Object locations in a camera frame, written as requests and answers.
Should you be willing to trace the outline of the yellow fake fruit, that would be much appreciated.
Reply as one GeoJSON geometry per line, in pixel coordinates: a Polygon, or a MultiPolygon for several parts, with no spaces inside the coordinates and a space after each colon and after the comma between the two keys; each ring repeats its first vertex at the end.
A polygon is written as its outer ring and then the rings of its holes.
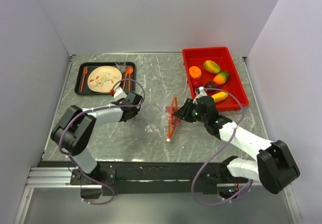
{"type": "Polygon", "coordinates": [[[228,93],[217,92],[217,93],[213,94],[211,97],[215,103],[218,103],[218,102],[224,101],[228,97],[228,93]]]}

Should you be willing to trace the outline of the dark purple fake plum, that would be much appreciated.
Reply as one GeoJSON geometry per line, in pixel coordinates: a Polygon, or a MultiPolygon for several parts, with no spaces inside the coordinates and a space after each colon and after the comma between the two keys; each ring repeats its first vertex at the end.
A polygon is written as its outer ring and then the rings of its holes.
{"type": "Polygon", "coordinates": [[[217,84],[214,81],[209,81],[205,84],[204,88],[208,91],[214,91],[217,88],[217,84]]]}

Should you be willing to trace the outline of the red fake apple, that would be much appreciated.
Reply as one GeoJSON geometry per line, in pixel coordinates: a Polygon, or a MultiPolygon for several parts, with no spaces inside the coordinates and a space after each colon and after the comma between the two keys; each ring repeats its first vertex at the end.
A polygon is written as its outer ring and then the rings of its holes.
{"type": "Polygon", "coordinates": [[[192,79],[192,87],[194,89],[202,87],[203,86],[203,82],[201,79],[192,79]]]}

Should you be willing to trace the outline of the clear zip top bag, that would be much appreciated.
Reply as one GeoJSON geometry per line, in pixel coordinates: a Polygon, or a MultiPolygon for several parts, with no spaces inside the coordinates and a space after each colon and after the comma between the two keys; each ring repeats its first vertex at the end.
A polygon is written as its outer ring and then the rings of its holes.
{"type": "Polygon", "coordinates": [[[143,132],[145,138],[148,141],[161,141],[164,143],[170,143],[169,132],[169,116],[170,105],[172,100],[170,99],[158,99],[147,98],[143,104],[143,132]]]}

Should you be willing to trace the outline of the green orange fake mango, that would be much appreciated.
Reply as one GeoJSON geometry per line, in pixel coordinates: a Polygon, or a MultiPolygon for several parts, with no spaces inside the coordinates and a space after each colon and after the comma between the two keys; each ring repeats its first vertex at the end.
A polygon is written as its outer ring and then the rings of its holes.
{"type": "Polygon", "coordinates": [[[227,71],[221,71],[219,72],[214,78],[213,81],[217,84],[217,85],[223,85],[227,82],[227,80],[230,77],[230,73],[227,71]]]}

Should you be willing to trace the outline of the orange fake tangerine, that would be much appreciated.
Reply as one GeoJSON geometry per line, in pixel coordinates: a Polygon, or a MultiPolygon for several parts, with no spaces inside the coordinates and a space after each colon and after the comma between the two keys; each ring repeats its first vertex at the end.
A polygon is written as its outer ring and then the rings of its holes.
{"type": "Polygon", "coordinates": [[[197,66],[191,66],[189,68],[189,74],[190,74],[190,77],[191,78],[193,78],[193,79],[199,79],[202,76],[202,71],[197,66]]]}

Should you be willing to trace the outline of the yellow fake lemon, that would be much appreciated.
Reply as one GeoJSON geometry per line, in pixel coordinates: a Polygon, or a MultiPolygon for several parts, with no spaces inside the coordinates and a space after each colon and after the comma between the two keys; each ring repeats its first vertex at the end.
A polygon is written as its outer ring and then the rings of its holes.
{"type": "Polygon", "coordinates": [[[218,74],[221,72],[221,67],[215,63],[212,60],[206,60],[203,63],[203,68],[209,72],[209,73],[213,73],[213,74],[218,74]]]}

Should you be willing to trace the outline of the purple fake grapes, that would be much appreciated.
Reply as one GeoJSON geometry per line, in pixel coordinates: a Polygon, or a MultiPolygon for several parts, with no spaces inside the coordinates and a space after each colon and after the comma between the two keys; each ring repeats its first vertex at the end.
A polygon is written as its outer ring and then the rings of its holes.
{"type": "Polygon", "coordinates": [[[176,111],[179,110],[180,107],[178,106],[166,106],[165,112],[168,114],[168,127],[169,129],[171,128],[176,128],[180,124],[180,119],[174,115],[176,111]]]}

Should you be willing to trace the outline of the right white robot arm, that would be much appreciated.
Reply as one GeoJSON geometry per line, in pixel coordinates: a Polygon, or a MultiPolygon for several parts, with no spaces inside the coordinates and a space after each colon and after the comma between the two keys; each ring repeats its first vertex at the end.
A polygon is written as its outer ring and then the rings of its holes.
{"type": "Polygon", "coordinates": [[[201,122],[207,132],[221,141],[226,141],[252,160],[233,158],[220,170],[226,183],[237,177],[259,181],[272,194],[278,194],[300,176],[300,170],[287,144],[281,140],[272,142],[259,137],[231,119],[219,114],[210,96],[195,100],[187,99],[174,115],[186,122],[201,122]]]}

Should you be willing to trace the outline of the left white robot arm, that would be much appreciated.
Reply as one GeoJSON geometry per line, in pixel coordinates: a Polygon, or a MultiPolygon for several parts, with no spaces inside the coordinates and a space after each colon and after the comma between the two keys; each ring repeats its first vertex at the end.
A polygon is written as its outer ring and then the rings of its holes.
{"type": "Polygon", "coordinates": [[[79,166],[86,183],[93,185],[100,178],[100,165],[87,148],[94,127],[132,119],[143,100],[143,96],[133,91],[127,94],[122,91],[114,94],[114,102],[103,107],[82,109],[72,105],[53,128],[51,140],[79,166]]]}

